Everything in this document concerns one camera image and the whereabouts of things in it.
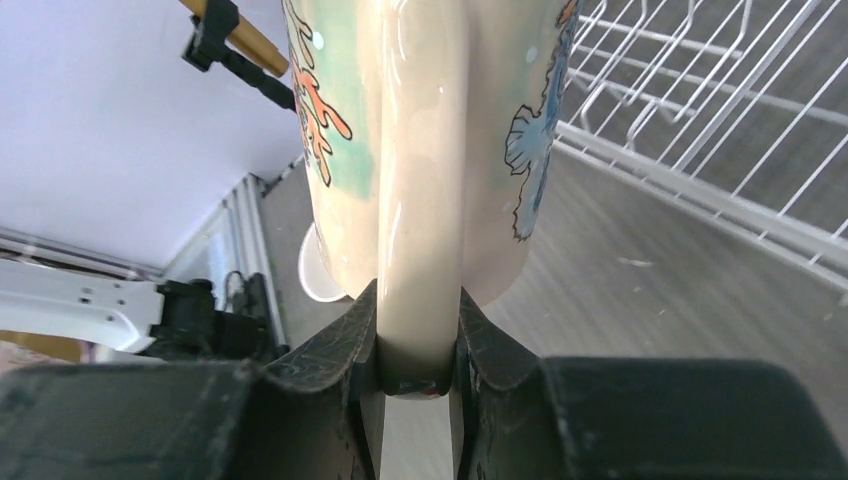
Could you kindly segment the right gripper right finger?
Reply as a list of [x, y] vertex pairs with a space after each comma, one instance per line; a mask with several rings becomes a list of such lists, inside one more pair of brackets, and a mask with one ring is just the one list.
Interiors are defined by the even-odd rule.
[[461, 292], [449, 393], [453, 477], [516, 478], [538, 430], [532, 405], [538, 357]]

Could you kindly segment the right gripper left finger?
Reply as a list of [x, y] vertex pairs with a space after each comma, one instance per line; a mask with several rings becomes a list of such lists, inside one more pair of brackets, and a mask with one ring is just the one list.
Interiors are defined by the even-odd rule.
[[377, 479], [386, 396], [378, 378], [377, 283], [339, 318], [268, 366], [282, 389], [290, 479]]

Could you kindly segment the cream floral cup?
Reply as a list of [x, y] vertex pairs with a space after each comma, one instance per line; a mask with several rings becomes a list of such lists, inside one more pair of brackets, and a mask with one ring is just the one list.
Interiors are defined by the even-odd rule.
[[376, 291], [390, 396], [443, 395], [463, 295], [520, 276], [546, 188], [578, 1], [287, 1], [319, 258]]

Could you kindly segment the gold microphone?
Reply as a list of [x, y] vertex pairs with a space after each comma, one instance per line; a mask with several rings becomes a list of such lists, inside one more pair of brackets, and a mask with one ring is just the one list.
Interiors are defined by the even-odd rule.
[[280, 78], [289, 60], [230, 0], [181, 0], [193, 33], [182, 59], [201, 72], [221, 64], [278, 107], [293, 111], [295, 95]]

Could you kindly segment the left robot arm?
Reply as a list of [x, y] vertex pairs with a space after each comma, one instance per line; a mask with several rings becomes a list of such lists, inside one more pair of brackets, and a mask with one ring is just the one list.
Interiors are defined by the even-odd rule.
[[162, 360], [270, 362], [289, 348], [277, 333], [265, 277], [118, 280], [4, 259], [1, 328], [63, 337]]

